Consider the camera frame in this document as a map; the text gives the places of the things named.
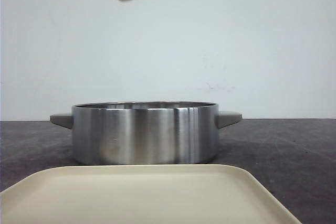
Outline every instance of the gray pot handle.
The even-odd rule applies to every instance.
[[[217,127],[224,128],[231,124],[235,124],[240,122],[243,119],[241,113],[233,112],[233,111],[220,111],[218,114],[218,125]]]
[[[53,124],[72,129],[73,121],[71,113],[55,114],[50,116],[50,121]]]

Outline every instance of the white wall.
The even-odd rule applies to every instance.
[[[1,111],[200,100],[336,118],[336,0],[2,0]]]

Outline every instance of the brushed metal surface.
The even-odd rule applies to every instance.
[[[50,116],[72,129],[74,157],[87,165],[203,163],[218,151],[218,128],[241,119],[204,102],[80,104]]]

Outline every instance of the gray table surface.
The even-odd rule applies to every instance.
[[[302,223],[336,223],[336,120],[250,119],[220,130],[214,164],[252,173]],[[1,122],[1,190],[37,171],[79,165],[71,130]]]

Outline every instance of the plastic tray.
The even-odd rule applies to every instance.
[[[1,223],[300,223],[227,165],[69,166],[1,193]]]

